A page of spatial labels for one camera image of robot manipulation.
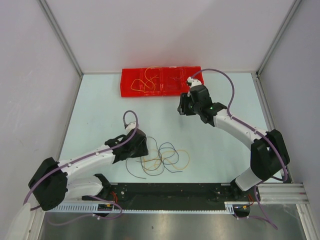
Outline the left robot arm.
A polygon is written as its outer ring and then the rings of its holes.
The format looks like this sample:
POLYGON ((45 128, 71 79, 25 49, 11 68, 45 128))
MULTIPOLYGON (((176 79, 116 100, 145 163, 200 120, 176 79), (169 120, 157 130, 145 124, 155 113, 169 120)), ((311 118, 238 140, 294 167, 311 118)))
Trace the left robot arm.
POLYGON ((100 172, 101 168, 148 153, 147 136, 137 128, 108 139, 100 147, 75 158, 56 161, 49 157, 43 160, 29 181, 29 192, 24 201, 34 196, 39 207, 49 211, 64 200, 105 200, 112 187, 100 172))

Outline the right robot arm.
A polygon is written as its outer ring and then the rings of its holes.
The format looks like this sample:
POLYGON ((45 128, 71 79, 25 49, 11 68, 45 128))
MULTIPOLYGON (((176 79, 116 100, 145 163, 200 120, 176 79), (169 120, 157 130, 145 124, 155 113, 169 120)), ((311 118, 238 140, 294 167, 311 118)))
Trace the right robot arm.
POLYGON ((180 94, 177 111, 182 116, 198 115, 203 123, 227 132, 249 149, 248 169, 230 183, 230 194, 235 200, 242 201, 252 187, 273 178, 280 170, 284 173, 283 181, 287 180, 290 157, 280 131, 252 127, 231 115, 227 106, 212 101, 203 84, 180 94))

